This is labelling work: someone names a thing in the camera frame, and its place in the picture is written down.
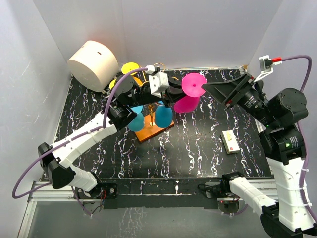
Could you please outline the blue wine glass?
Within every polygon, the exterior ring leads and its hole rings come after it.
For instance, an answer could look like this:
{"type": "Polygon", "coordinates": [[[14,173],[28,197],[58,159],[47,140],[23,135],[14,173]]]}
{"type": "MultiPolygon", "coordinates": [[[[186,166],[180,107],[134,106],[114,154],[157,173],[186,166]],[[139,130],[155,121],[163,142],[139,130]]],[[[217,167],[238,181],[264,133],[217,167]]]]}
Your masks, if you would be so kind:
{"type": "Polygon", "coordinates": [[[128,128],[137,132],[143,129],[144,127],[144,116],[142,114],[143,106],[136,106],[131,108],[133,112],[137,114],[137,116],[128,124],[128,128]]]}
{"type": "Polygon", "coordinates": [[[166,107],[162,101],[159,101],[155,110],[155,124],[160,128],[167,128],[171,125],[172,119],[172,109],[166,107]]]}

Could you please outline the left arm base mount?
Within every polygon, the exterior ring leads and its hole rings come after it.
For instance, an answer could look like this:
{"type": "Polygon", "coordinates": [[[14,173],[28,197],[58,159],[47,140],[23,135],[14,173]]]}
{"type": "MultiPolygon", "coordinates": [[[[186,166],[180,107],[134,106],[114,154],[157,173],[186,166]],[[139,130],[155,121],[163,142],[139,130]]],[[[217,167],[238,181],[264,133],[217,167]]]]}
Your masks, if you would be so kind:
{"type": "Polygon", "coordinates": [[[81,188],[75,188],[75,194],[79,199],[116,199],[118,194],[118,185],[113,182],[101,181],[90,192],[81,188]]]}

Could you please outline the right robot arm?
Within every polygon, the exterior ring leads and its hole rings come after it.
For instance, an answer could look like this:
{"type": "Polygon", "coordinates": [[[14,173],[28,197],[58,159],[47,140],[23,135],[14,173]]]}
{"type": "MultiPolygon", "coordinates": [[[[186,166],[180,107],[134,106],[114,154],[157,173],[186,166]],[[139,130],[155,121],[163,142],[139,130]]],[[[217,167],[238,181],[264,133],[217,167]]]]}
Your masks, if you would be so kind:
{"type": "Polygon", "coordinates": [[[311,214],[304,180],[307,152],[296,127],[308,115],[305,95],[295,88],[285,88],[268,99],[262,91],[263,82],[248,73],[232,81],[206,83],[202,88],[227,108],[241,106],[264,126],[259,139],[273,171],[278,199],[263,194],[240,172],[223,175],[212,194],[240,197],[257,213],[272,238],[315,236],[317,220],[311,214]]]}

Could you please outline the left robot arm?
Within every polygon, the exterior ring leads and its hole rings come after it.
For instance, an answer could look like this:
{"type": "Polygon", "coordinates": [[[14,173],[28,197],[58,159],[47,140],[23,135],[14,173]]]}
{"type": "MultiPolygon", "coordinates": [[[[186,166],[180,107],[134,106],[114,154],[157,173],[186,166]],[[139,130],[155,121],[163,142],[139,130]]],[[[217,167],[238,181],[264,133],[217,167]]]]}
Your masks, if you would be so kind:
{"type": "Polygon", "coordinates": [[[105,192],[95,172],[85,171],[73,163],[84,152],[127,127],[138,114],[133,108],[161,102],[167,109],[185,97],[181,80],[165,72],[153,72],[138,85],[130,73],[121,75],[110,89],[105,107],[84,126],[51,145],[38,147],[39,162],[54,189],[76,187],[91,198],[105,192]]]}

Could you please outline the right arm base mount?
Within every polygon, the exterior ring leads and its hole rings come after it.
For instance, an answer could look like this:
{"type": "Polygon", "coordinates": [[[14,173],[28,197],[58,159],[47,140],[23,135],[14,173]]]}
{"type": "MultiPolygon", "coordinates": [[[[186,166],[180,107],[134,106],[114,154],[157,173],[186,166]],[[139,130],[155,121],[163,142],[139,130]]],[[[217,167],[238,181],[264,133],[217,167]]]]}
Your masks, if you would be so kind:
{"type": "Polygon", "coordinates": [[[239,200],[237,195],[222,188],[220,183],[201,183],[197,186],[197,189],[206,198],[229,198],[231,202],[239,200]]]}

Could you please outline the magenta wine glass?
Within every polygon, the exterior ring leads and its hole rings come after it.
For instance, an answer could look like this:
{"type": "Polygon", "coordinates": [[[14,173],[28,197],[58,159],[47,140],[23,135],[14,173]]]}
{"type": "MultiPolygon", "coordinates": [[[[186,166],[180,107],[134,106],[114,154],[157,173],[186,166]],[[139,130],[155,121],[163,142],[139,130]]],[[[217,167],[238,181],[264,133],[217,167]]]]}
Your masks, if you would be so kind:
{"type": "Polygon", "coordinates": [[[181,89],[186,96],[174,104],[174,111],[180,114],[194,111],[200,103],[200,97],[205,94],[202,85],[206,83],[207,80],[198,73],[187,74],[181,82],[181,89]]]}

